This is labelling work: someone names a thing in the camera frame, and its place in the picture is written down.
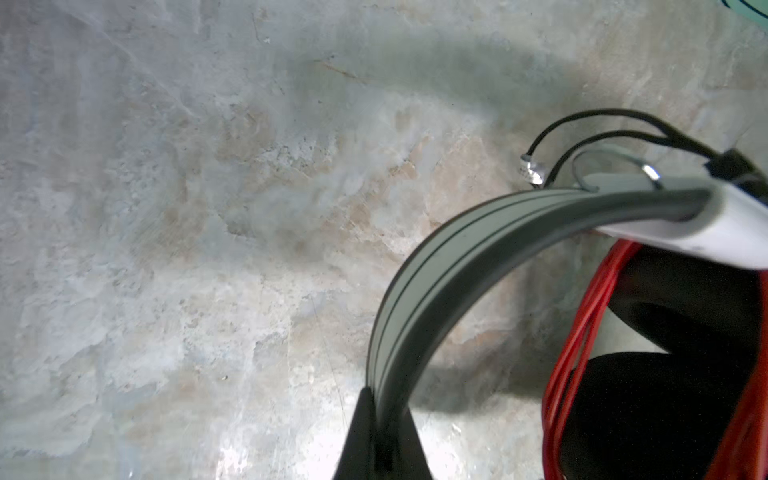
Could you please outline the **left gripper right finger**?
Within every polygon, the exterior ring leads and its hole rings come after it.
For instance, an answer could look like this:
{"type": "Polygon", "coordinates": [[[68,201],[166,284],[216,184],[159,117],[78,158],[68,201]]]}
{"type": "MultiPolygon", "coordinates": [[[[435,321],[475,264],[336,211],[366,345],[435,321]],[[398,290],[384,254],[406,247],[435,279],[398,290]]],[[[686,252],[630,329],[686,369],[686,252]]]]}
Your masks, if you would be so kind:
{"type": "Polygon", "coordinates": [[[433,479],[409,408],[404,410],[397,430],[392,478],[399,480],[433,479]]]}

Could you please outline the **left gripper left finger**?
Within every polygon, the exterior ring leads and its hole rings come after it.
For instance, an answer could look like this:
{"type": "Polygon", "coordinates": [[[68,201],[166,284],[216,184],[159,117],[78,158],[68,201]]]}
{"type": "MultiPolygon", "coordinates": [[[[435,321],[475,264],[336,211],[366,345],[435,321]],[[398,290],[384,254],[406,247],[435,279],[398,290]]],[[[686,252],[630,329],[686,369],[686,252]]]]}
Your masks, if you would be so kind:
{"type": "Polygon", "coordinates": [[[334,480],[371,480],[375,477],[375,405],[370,387],[358,396],[334,480]]]}

